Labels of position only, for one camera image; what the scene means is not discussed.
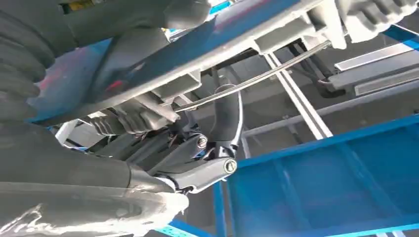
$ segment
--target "blue steel beam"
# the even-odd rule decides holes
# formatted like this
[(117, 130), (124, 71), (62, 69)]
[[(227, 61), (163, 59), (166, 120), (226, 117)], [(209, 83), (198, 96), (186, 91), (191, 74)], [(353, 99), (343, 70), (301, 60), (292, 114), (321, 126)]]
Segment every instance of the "blue steel beam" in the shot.
[(228, 179), (235, 236), (419, 229), (418, 131), (415, 115), (239, 162)]
[(222, 181), (212, 186), (217, 237), (227, 237)]
[(383, 32), (384, 35), (393, 38), (400, 43), (403, 43), (415, 50), (419, 49), (419, 36), (401, 26), (392, 25), (387, 31)]
[(214, 237), (205, 231), (178, 220), (173, 220), (166, 227), (156, 229), (155, 231), (171, 237)]

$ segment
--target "white metal bar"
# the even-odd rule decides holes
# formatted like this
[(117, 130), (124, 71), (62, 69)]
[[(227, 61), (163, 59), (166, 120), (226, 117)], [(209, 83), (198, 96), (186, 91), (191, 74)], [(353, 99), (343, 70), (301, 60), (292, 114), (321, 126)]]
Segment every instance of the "white metal bar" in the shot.
[[(281, 66), (281, 62), (273, 53), (265, 55), (264, 57), (271, 68)], [(314, 137), (317, 140), (320, 140), (333, 136), (329, 128), (327, 128), (326, 124), (317, 114), (316, 110), (313, 108), (310, 102), (308, 102), (307, 98), (293, 81), (288, 72), (284, 70), (277, 72), (276, 75), (285, 91), (290, 96), (292, 102), (297, 107), (304, 121), (307, 123)]]
[(403, 231), (393, 231), (394, 237), (406, 237)]
[[(277, 66), (280, 66), (281, 65), (281, 62), (279, 61), (279, 59), (273, 53), (271, 53), (271, 57), (274, 60), (274, 62), (277, 64)], [(319, 114), (317, 113), (317, 111), (313, 108), (313, 106), (311, 105), (311, 103), (308, 101), (307, 97), (305, 97), (305, 95), (302, 93), (302, 91), (300, 90), (300, 88), (298, 87), (298, 85), (295, 83), (295, 81), (293, 80), (293, 78), (291, 78), (290, 74), (286, 70), (282, 71), (282, 74), (284, 75), (285, 79), (288, 81), (288, 83), (290, 84), (290, 86), (293, 88), (293, 90), (296, 92), (297, 97), (302, 101), (302, 103), (306, 107), (308, 113), (313, 117), (313, 119), (315, 120), (315, 122), (317, 123), (317, 125), (320, 127), (320, 129), (322, 130), (322, 132), (327, 137), (332, 137), (333, 136), (332, 132), (326, 126), (325, 122), (319, 116)]]
[[(264, 56), (266, 61), (268, 62), (269, 66), (271, 68), (275, 68), (275, 64), (273, 60), (269, 57), (269, 55)], [(308, 115), (307, 111), (304, 109), (303, 105), (300, 103), (296, 95), (293, 93), (293, 90), (288, 85), (288, 83), (285, 81), (285, 79), (282, 77), (280, 72), (276, 72), (275, 75), (278, 77), (279, 81), (281, 82), (282, 86), (284, 87), (287, 94), (290, 96), (292, 102), (294, 103), (295, 107), (300, 112), (301, 116), (303, 117), (304, 121), (307, 123), (308, 127), (310, 128), (311, 132), (313, 133), (314, 137), (317, 140), (323, 139), (323, 135), (320, 132), (320, 130), (316, 127), (313, 120), (310, 118), (310, 115)]]
[(75, 119), (70, 122), (65, 122), (61, 128), (58, 130), (58, 132), (55, 134), (55, 138), (57, 138), (58, 142), (63, 145), (67, 138), (70, 136), (71, 132), (74, 130), (74, 128), (77, 125), (78, 120)]
[(409, 46), (404, 45), (403, 43), (398, 43), (398, 44), (395, 44), (386, 48), (382, 48), (382, 49), (379, 49), (370, 53), (360, 55), (355, 58), (345, 60), (340, 63), (336, 63), (335, 67), (343, 72), (352, 68), (357, 68), (357, 67), (369, 64), (369, 63), (376, 62), (378, 60), (386, 59), (386, 58), (396, 56), (402, 53), (406, 53), (412, 50), (413, 49), (410, 48)]
[(251, 158), (249, 144), (248, 144), (248, 141), (247, 141), (246, 137), (242, 137), (242, 147), (243, 147), (243, 152), (245, 153), (245, 158), (246, 159)]
[(388, 235), (386, 233), (379, 233), (379, 234), (376, 234), (376, 235), (377, 235), (377, 237), (388, 237)]

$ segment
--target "bolt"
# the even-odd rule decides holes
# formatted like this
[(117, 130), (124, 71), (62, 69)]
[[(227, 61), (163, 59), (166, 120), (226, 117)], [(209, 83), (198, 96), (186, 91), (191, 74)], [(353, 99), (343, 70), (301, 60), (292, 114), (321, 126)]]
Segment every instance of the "bolt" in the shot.
[(202, 136), (198, 139), (198, 148), (204, 149), (207, 146), (207, 138)]
[(237, 168), (237, 163), (236, 163), (236, 161), (235, 160), (228, 160), (226, 163), (225, 163), (225, 166), (224, 166), (224, 168), (225, 168), (225, 171), (227, 172), (227, 173), (233, 173), (234, 171), (236, 171), (236, 168)]

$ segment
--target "metal pipe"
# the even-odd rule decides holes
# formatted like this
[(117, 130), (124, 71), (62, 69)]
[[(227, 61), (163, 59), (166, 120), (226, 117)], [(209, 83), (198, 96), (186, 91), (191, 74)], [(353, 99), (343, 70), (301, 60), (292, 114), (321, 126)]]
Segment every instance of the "metal pipe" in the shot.
[[(397, 95), (397, 94), (400, 94), (400, 93), (403, 93), (412, 89), (416, 89), (416, 88), (419, 88), (419, 80), (406, 83), (403, 85), (395, 86), (387, 90), (382, 90), (373, 94), (358, 97), (356, 99), (348, 100), (348, 101), (345, 101), (336, 105), (325, 107), (325, 108), (319, 109), (317, 113), (321, 116), (328, 115), (336, 111), (341, 111), (344, 109), (352, 108), (357, 105), (361, 105), (361, 104), (369, 103), (369, 102), (379, 100), (382, 98), (386, 98), (389, 96)], [(286, 120), (281, 120), (278, 122), (267, 124), (265, 126), (261, 126), (261, 127), (248, 130), (248, 131), (244, 131), (242, 136), (243, 137), (254, 136), (254, 135), (262, 134), (262, 133), (265, 133), (274, 129), (278, 129), (278, 128), (281, 128), (290, 124), (299, 123), (302, 121), (304, 121), (304, 119), (301, 115), (299, 115), (299, 116), (295, 116)]]
[(232, 87), (230, 89), (224, 90), (222, 92), (216, 93), (216, 94), (211, 95), (209, 97), (206, 97), (206, 98), (203, 98), (201, 100), (195, 101), (191, 104), (181, 106), (181, 107), (175, 109), (174, 111), (175, 112), (181, 112), (181, 111), (186, 111), (186, 110), (192, 110), (192, 109), (194, 109), (198, 106), (204, 105), (204, 104), (212, 102), (214, 100), (217, 100), (217, 99), (223, 98), (225, 96), (228, 96), (228, 95), (234, 94), (236, 92), (239, 92), (239, 91), (241, 91), (245, 88), (248, 88), (252, 85), (255, 85), (255, 84), (257, 84), (257, 83), (259, 83), (259, 82), (261, 82), (261, 81), (263, 81), (267, 78), (270, 78), (271, 76), (275, 75), (277, 72), (288, 69), (289, 67), (291, 67), (291, 66), (303, 61), (304, 59), (318, 53), (319, 51), (321, 51), (324, 48), (329, 47), (330, 45), (332, 45), (332, 43), (329, 40), (327, 40), (327, 41), (319, 44), (318, 46), (312, 48), (311, 50), (300, 54), (299, 56), (291, 59), (290, 61), (288, 61), (288, 62), (270, 70), (270, 71), (267, 71), (267, 72), (265, 72), (261, 75), (258, 75), (256, 77), (254, 77), (250, 80), (247, 80), (247, 81), (245, 81), (245, 82), (243, 82), (243, 83), (241, 83), (241, 84), (239, 84), (235, 87)]

